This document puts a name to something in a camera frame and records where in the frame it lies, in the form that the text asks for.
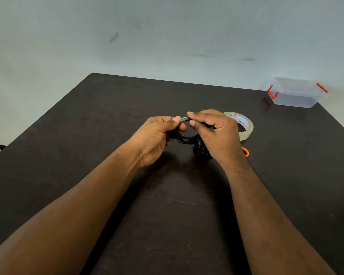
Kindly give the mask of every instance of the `tape roll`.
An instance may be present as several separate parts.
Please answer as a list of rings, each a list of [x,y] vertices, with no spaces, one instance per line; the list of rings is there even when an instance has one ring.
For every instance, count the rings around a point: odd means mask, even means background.
[[[225,112],[224,114],[226,116],[229,116],[232,119],[235,119],[239,124],[241,124],[243,126],[243,128],[246,131],[239,132],[239,140],[240,141],[246,140],[250,136],[250,134],[252,133],[252,130],[253,130],[252,121],[248,117],[241,115],[239,113]]]

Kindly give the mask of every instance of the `dark wooden table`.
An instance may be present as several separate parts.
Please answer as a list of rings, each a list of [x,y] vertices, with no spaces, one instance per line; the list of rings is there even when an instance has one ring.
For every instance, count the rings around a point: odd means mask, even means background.
[[[266,92],[91,74],[0,153],[0,243],[73,187],[144,121],[208,108],[255,129],[249,161],[298,230],[344,274],[344,128],[321,105]],[[173,142],[140,171],[83,273],[247,274],[227,179]]]

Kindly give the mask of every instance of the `white wall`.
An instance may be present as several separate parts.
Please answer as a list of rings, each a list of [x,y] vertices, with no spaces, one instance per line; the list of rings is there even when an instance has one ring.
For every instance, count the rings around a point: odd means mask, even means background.
[[[313,79],[344,126],[344,0],[0,0],[1,144],[90,73],[249,89]]]

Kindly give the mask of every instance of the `plastic container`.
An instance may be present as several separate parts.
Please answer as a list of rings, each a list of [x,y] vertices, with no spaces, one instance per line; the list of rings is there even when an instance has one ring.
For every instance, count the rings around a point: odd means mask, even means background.
[[[328,92],[314,81],[280,77],[270,79],[259,90],[267,91],[275,104],[303,108],[311,108]]]

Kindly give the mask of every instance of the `black cable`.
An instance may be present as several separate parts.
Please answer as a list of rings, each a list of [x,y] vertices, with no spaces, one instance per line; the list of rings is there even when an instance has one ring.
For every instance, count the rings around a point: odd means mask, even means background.
[[[195,136],[191,136],[191,137],[185,137],[181,134],[180,129],[179,129],[180,125],[183,122],[189,121],[189,120],[191,120],[191,118],[189,118],[188,116],[181,118],[180,124],[176,127],[175,130],[173,130],[172,138],[176,139],[181,144],[194,145],[194,149],[193,149],[194,154],[199,159],[204,160],[204,161],[212,159],[212,157],[208,151],[208,148],[206,147],[204,141],[201,139],[199,134],[197,134]],[[208,125],[204,122],[202,124],[208,128],[214,127],[213,125]]]

